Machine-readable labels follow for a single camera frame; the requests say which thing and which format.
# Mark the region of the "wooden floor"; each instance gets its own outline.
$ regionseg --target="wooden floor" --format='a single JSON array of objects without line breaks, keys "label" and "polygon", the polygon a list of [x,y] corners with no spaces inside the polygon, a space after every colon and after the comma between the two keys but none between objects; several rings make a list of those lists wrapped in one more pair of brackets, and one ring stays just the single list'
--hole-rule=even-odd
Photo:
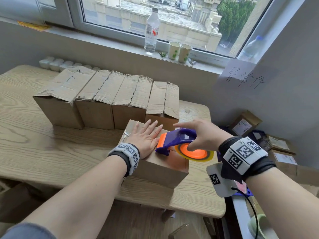
[{"label": "wooden floor", "polygon": [[[123,201],[114,201],[98,239],[167,239],[185,223],[192,223],[201,239],[210,239],[203,217],[177,211],[175,218],[163,223],[163,210]],[[14,224],[0,223],[0,237]]]}]

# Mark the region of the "paper cup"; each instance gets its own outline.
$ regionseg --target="paper cup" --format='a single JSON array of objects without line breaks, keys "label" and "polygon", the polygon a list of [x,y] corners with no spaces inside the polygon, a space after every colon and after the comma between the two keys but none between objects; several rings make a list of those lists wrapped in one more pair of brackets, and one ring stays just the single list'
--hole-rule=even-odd
[{"label": "paper cup", "polygon": [[188,44],[182,44],[181,45],[181,51],[180,51],[180,55],[178,57],[178,62],[181,63],[186,63],[188,56],[189,56],[189,52],[193,49],[192,46],[188,45]]},{"label": "paper cup", "polygon": [[178,42],[169,42],[168,57],[174,60],[178,54],[181,44]]}]

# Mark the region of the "wooden table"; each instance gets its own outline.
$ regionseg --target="wooden table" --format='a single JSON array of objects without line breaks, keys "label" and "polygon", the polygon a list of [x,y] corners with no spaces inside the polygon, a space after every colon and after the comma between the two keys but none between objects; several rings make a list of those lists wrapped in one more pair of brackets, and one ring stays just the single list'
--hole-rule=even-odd
[{"label": "wooden table", "polygon": [[[32,96],[57,74],[22,65],[0,76],[0,177],[65,187],[105,159],[118,144],[122,130],[51,125]],[[209,109],[180,101],[180,120],[195,117],[210,120]],[[216,194],[206,173],[206,167],[215,162],[216,158],[190,161],[189,175],[174,190],[129,177],[116,198],[220,218],[225,201]]]}]

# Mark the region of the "plastic water bottle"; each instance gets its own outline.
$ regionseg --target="plastic water bottle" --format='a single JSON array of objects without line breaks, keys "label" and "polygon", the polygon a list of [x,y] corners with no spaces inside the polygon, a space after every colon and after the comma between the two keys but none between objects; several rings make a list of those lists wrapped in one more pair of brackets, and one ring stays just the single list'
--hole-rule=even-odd
[{"label": "plastic water bottle", "polygon": [[246,47],[243,48],[243,50],[237,56],[237,59],[249,61],[260,51],[262,43],[263,37],[258,35],[255,40],[251,41],[249,44],[246,45]]},{"label": "plastic water bottle", "polygon": [[159,9],[153,7],[152,14],[147,19],[144,49],[147,54],[153,54],[156,48],[157,34],[159,32],[160,20]]}]

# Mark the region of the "gray wall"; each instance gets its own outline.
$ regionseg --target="gray wall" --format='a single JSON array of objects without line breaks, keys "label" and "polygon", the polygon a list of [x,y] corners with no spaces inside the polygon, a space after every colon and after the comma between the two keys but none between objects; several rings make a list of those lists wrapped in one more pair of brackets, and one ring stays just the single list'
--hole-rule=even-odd
[{"label": "gray wall", "polygon": [[[263,120],[259,128],[266,132],[305,145],[311,140],[314,145],[319,132],[318,6],[319,0],[306,0],[265,53],[262,64],[278,73],[255,98],[214,89],[216,74],[3,22],[0,73],[20,64],[37,66],[38,60],[52,55],[145,75],[179,85],[181,99],[207,105],[217,124],[229,124],[239,112],[249,109]],[[308,130],[312,131],[310,139],[305,136]],[[301,150],[301,156],[307,155],[304,165],[318,167],[312,146],[300,147]]]}]

